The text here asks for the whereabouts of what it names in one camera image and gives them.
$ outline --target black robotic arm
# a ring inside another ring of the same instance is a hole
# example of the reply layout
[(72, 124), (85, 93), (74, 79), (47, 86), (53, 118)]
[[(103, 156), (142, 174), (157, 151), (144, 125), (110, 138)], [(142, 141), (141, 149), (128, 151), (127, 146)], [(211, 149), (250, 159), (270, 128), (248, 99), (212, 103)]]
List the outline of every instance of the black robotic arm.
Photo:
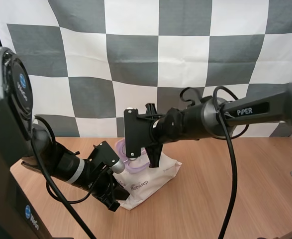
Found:
[[(275, 92), (262, 93), (232, 102), (217, 98), (227, 129), (232, 133), (237, 125), (285, 121), (292, 127), (292, 82), (282, 85)], [(178, 140), (199, 140), (224, 137), (224, 131), (213, 103), (213, 96), (184, 110), (171, 108), (165, 115), (158, 115), (154, 104), (147, 104), (144, 115), (138, 109), (124, 111), (126, 155), (140, 156), (145, 148), (151, 167), (158, 167), (162, 145)]]

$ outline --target white ring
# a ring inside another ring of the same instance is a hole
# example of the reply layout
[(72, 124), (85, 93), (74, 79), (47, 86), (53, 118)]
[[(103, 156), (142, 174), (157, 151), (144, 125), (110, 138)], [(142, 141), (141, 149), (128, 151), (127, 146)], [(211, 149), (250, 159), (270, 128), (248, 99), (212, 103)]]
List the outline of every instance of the white ring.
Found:
[(80, 177), (80, 175), (81, 175), (81, 173), (82, 173), (82, 171), (84, 169), (85, 162), (82, 159), (79, 159), (79, 160), (80, 160), (80, 163), (78, 165), (78, 168), (77, 168), (76, 172), (74, 173), (74, 175), (69, 180), (66, 181), (66, 183), (72, 184)]

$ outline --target wooden tabletop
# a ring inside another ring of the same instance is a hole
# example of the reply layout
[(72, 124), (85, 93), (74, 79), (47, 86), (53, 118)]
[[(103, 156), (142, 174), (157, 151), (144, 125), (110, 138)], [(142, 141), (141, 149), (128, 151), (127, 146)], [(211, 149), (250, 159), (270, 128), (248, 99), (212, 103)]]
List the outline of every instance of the wooden tabletop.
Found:
[[(86, 158), (93, 144), (113, 147), (116, 138), (59, 138)], [(272, 239), (292, 231), (292, 139), (239, 138), (233, 141), (238, 193), (227, 239)], [(231, 193), (226, 142), (216, 139), (166, 144), (163, 152), (183, 163), (176, 177), (137, 208), (115, 213), (89, 197), (74, 205), (98, 239), (217, 238)], [(19, 163), (11, 171), (54, 237), (87, 238), (64, 208), (46, 192), (44, 177)], [(86, 192), (55, 180), (67, 199)]]

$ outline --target checkered backdrop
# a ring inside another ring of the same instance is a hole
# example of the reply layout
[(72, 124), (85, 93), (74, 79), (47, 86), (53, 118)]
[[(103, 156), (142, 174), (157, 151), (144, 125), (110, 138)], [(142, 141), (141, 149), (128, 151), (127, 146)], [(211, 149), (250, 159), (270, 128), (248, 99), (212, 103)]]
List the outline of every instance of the checkered backdrop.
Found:
[(57, 136), (122, 137), (124, 109), (182, 109), (187, 86), (241, 98), (292, 81), (292, 0), (0, 0), (0, 39)]

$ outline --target gray checkered square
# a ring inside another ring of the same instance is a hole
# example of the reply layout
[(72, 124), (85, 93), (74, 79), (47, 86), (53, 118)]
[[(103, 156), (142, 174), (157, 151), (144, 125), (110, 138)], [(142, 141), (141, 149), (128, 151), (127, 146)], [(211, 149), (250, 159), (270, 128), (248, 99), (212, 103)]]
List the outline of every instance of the gray checkered square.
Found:
[(205, 86), (247, 84), (264, 35), (211, 36)]
[(69, 77), (75, 117), (116, 117), (112, 81), (94, 77)]
[(105, 6), (100, 0), (48, 0), (60, 27), (106, 33)]
[(158, 85), (158, 37), (107, 34), (111, 78), (140, 86)]
[(117, 137), (125, 137), (124, 118), (123, 117), (116, 118), (116, 121), (117, 121)]
[(279, 126), (273, 131), (270, 137), (289, 137), (292, 129), (287, 123), (279, 123)]
[(8, 24), (16, 53), (30, 75), (65, 77), (67, 66), (59, 27)]
[(270, 0), (266, 34), (292, 33), (292, 1)]
[[(180, 100), (179, 94), (183, 88), (174, 87), (158, 87), (158, 97), (157, 97), (157, 111), (160, 114), (165, 114), (170, 108), (174, 107), (180, 110), (185, 109), (190, 102), (183, 102)], [(202, 96), (204, 87), (195, 88), (198, 93)], [(194, 100), (196, 104), (199, 103), (198, 95), (193, 89), (187, 90), (183, 94), (185, 100)]]
[(80, 133), (77, 128), (74, 117), (39, 115), (43, 117), (52, 127), (56, 137), (79, 137)]
[(160, 0), (159, 35), (209, 36), (212, 0)]
[(249, 84), (246, 96), (266, 96), (268, 94), (284, 90), (284, 84)]

